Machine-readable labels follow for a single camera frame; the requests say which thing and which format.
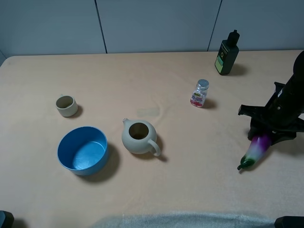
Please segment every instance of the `bottle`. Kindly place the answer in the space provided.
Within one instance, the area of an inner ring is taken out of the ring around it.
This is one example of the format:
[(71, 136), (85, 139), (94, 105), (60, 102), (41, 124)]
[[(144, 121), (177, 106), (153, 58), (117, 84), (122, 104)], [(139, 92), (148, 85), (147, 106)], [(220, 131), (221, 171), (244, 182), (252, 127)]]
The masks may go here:
[(192, 93), (191, 104), (201, 108), (205, 103), (208, 88), (209, 82), (205, 79), (200, 79), (196, 84), (196, 89)]
[(228, 39), (222, 41), (215, 61), (215, 68), (220, 75), (229, 74), (238, 55), (237, 41), (239, 34), (236, 30), (230, 32)]

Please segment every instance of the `blue bowl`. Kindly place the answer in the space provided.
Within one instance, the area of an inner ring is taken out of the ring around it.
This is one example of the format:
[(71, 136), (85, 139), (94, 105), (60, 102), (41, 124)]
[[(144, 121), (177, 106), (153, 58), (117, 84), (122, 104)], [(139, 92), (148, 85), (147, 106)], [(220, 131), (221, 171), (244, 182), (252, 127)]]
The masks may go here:
[(105, 134), (94, 127), (79, 127), (61, 140), (57, 156), (61, 165), (76, 175), (98, 172), (108, 161)]

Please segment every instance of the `purple eggplant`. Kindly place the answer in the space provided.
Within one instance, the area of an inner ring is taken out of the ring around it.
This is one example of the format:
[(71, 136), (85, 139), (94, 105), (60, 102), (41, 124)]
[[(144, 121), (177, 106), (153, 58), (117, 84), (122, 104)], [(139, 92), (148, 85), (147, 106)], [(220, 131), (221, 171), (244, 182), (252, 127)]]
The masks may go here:
[(249, 168), (253, 166), (258, 160), (260, 160), (271, 145), (270, 137), (265, 133), (262, 135), (254, 136), (251, 140), (251, 144), (248, 151), (242, 157), (241, 164), (237, 167), (237, 170)]

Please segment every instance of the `black bottle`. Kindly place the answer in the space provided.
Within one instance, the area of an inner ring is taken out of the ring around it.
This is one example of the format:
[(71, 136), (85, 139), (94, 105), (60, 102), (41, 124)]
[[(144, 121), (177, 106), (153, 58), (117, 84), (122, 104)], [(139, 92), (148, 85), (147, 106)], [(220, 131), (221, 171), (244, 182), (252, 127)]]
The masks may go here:
[(215, 61), (215, 68), (220, 75), (229, 74), (232, 69), (234, 61), (238, 56), (238, 38), (239, 34), (234, 30), (233, 32), (230, 32), (228, 39), (222, 41)]
[(0, 210), (0, 228), (11, 228), (14, 222), (12, 213)]

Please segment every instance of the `silver lid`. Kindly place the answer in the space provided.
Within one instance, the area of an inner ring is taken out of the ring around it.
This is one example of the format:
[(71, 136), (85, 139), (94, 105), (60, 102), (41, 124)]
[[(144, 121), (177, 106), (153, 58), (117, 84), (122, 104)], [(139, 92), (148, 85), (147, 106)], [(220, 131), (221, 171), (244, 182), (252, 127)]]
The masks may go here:
[(202, 89), (208, 89), (209, 88), (209, 82), (205, 79), (200, 79), (198, 81), (198, 85), (202, 88)]

